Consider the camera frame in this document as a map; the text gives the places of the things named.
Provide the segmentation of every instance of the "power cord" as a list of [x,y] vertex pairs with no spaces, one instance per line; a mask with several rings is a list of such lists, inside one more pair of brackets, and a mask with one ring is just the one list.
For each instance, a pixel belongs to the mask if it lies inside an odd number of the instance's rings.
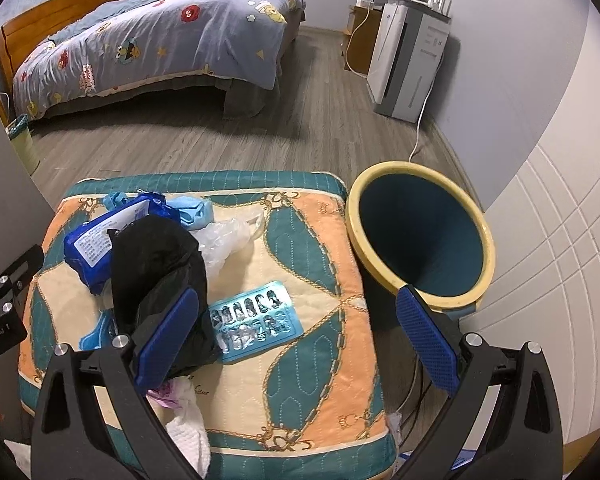
[[365,74],[361,74],[360,72],[356,72],[355,70],[353,70],[351,68],[351,65],[349,64],[348,55],[349,55],[349,47],[351,46],[351,41],[353,40],[353,36],[358,31],[358,29],[365,24],[366,20],[369,19],[369,15],[371,14],[371,7],[373,7],[373,4],[374,4],[374,0],[369,0],[369,4],[366,7],[366,16],[365,16],[365,19],[362,20],[362,22],[356,28],[354,28],[353,31],[351,32],[351,37],[349,38],[349,43],[347,43],[347,48],[344,51],[344,62],[346,63],[348,69],[351,70],[355,75],[363,77],[364,79],[366,79],[366,75]]
[[413,360],[413,378],[411,379],[411,387],[409,388],[407,395],[404,397],[404,400],[403,400],[402,404],[400,405],[400,407],[397,410],[395,410],[396,412],[400,412],[400,410],[404,408],[404,405],[407,403],[407,400],[409,400],[409,397],[411,397],[411,394],[413,393],[413,389],[416,385],[416,379],[418,378],[418,365],[419,364],[420,364],[420,358],[416,354],[416,357]]
[[405,425],[412,416],[414,417],[413,424],[409,428],[407,435],[400,442],[399,447],[402,447],[404,445],[404,443],[407,441],[407,439],[411,436],[411,433],[413,433],[413,430],[415,429],[416,423],[418,421],[418,417],[420,416],[420,407],[422,406],[422,401],[426,397],[432,384],[433,384],[433,382],[429,382],[429,385],[424,389],[424,391],[422,391],[422,387],[424,386],[424,373],[420,374],[420,397],[418,398],[418,403],[416,404],[416,407],[411,411],[409,416],[404,420],[404,423],[400,425],[400,429],[402,429],[403,425]]
[[422,121],[422,116],[424,115],[424,107],[427,105],[427,101],[429,100],[429,96],[431,95],[431,91],[433,90],[433,83],[436,81],[436,76],[438,75],[438,70],[440,70],[440,66],[442,65],[442,60],[445,59],[445,52],[442,51],[442,56],[440,56],[440,62],[436,67],[436,72],[433,75],[433,79],[431,81],[431,86],[429,87],[429,91],[427,92],[427,96],[424,98],[424,102],[422,103],[422,110],[420,110],[420,116],[418,117],[418,124],[416,125],[416,143],[413,145],[413,149],[411,150],[411,155],[409,155],[409,162],[413,158],[416,150],[418,149],[418,143],[420,142],[420,122]]

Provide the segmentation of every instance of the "patterned cushion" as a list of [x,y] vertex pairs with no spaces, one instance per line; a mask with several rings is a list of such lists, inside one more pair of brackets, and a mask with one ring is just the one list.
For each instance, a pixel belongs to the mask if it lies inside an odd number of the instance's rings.
[[[209,302],[280,280],[304,327],[290,344],[192,375],[211,444],[209,477],[384,478],[396,448],[385,424],[362,280],[347,240],[346,189],[326,173],[171,173],[73,186],[49,226],[45,264],[27,298],[30,336],[19,366],[23,404],[34,409],[56,342],[77,348],[98,317],[97,298],[62,259],[64,234],[103,214],[105,194],[138,189],[205,196],[219,220],[263,213],[262,236],[229,257],[209,285]],[[137,465],[109,398],[104,392],[98,398],[121,457]]]

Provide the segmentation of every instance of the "wet wipes pack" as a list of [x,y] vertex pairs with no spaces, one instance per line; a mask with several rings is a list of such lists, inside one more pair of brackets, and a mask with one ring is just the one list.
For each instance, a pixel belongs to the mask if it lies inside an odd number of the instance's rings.
[[232,363],[300,337],[304,329],[281,282],[209,306],[220,360]]
[[111,238],[107,231],[122,231],[148,214],[180,222],[180,212],[167,205],[164,195],[141,193],[122,208],[82,224],[64,237],[64,260],[80,276],[92,294],[100,294],[111,277]]

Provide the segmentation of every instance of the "white cable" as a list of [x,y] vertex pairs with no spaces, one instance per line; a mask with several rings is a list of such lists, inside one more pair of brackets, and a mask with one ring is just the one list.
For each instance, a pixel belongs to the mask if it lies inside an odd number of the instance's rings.
[[349,70],[351,70],[351,71],[352,71],[352,72],[353,72],[355,75],[357,75],[357,76],[360,76],[360,77],[363,77],[364,79],[366,79],[366,75],[365,75],[365,74],[361,74],[360,72],[356,72],[355,70],[353,70],[353,69],[351,68],[351,65],[349,64],[349,59],[348,59],[348,57],[347,57],[347,56],[349,55],[349,47],[351,46],[351,41],[353,40],[353,35],[354,35],[354,34],[357,32],[357,30],[358,30],[360,27],[362,27],[362,26],[365,24],[366,20],[368,20],[368,18],[369,18],[369,14],[371,14],[371,7],[373,6],[373,4],[374,4],[374,0],[369,0],[369,5],[368,5],[368,7],[366,8],[366,16],[365,16],[365,19],[364,19],[364,20],[362,20],[362,22],[361,22],[361,23],[360,23],[360,24],[359,24],[359,25],[358,25],[356,28],[354,28],[354,29],[353,29],[353,31],[352,31],[352,33],[351,33],[351,36],[350,36],[350,38],[349,38],[349,43],[347,43],[347,48],[346,48],[346,50],[344,51],[344,62],[346,63],[347,67],[349,67]]
[[413,158],[414,153],[418,149],[418,142],[420,141],[420,121],[422,120],[422,116],[424,115],[424,107],[427,105],[427,100],[431,95],[431,91],[433,90],[433,83],[436,81],[436,76],[438,75],[438,70],[440,70],[440,66],[442,65],[442,60],[445,59],[445,53],[442,52],[442,56],[440,56],[440,62],[436,67],[436,73],[433,75],[433,81],[431,81],[431,86],[429,87],[429,91],[427,92],[427,96],[424,98],[424,102],[422,103],[422,110],[420,110],[420,116],[418,117],[418,124],[416,126],[416,143],[413,145],[413,150],[411,150],[411,155],[409,155],[409,162]]
[[419,363],[420,363],[420,358],[416,355],[416,361],[414,362],[414,365],[413,365],[413,381],[411,381],[411,387],[409,388],[407,396],[404,397],[404,400],[403,400],[402,404],[400,405],[400,407],[397,410],[395,410],[396,412],[399,412],[401,409],[404,408],[404,405],[407,403],[407,400],[409,400],[409,397],[411,397],[411,394],[413,393],[413,389],[416,386],[416,379],[418,378],[418,364]]

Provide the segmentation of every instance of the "wooden floor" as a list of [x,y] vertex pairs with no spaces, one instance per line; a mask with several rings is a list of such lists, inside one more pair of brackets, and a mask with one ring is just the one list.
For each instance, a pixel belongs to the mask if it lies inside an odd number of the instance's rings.
[[[223,93],[191,88],[34,123],[43,160],[33,179],[53,207],[83,178],[139,173],[324,170],[350,186],[377,162],[406,160],[416,133],[413,125],[372,111],[366,81],[343,70],[340,39],[340,34],[301,30],[282,60],[279,104],[252,120],[223,120]],[[420,136],[413,161],[463,186],[451,160],[441,142]],[[374,335],[385,404],[393,411],[411,384],[414,353],[399,326]],[[404,413],[414,406],[418,386]],[[432,388],[405,448],[413,449],[443,400]]]

